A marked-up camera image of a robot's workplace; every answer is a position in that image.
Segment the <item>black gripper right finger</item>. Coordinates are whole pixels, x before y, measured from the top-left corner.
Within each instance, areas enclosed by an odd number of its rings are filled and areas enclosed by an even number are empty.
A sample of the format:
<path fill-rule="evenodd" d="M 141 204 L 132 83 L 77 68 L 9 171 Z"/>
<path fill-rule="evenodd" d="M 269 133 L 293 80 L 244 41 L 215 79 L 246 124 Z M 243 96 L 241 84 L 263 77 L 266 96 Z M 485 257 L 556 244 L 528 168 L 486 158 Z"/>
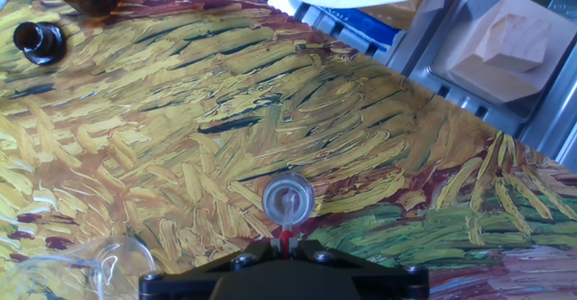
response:
<path fill-rule="evenodd" d="M 361 299 L 428 299 L 429 269 L 421 265 L 384 267 L 343 251 L 323 246 L 317 240 L 288 238 L 287 258 L 332 268 L 348 278 Z"/>

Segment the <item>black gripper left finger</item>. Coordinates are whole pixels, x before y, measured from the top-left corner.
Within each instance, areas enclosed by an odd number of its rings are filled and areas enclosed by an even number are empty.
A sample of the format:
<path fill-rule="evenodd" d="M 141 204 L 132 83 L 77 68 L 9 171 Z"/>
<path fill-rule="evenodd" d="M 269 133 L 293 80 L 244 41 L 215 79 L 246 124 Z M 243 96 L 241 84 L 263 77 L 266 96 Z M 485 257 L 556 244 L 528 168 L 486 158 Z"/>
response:
<path fill-rule="evenodd" d="M 283 259 L 280 239 L 253 241 L 244 250 L 211 261 L 180 274 L 159 270 L 139 277 L 139 300 L 208 299 L 218 280 L 228 273 L 236 273 L 276 259 Z"/>

